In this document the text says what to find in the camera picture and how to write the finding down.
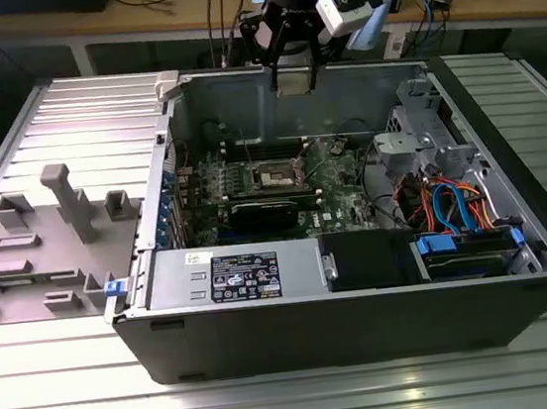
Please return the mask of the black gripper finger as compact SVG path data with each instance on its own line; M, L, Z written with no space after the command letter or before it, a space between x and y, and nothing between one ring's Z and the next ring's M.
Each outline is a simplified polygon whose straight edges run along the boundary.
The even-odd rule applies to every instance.
M277 90L278 60L285 47L278 7L263 7L261 11L243 13L239 31L252 63L270 69L270 88Z
M313 91L316 87L317 73L322 65L322 51L318 41L318 35L315 33L309 34L309 51L311 52L310 64L309 64L309 90Z

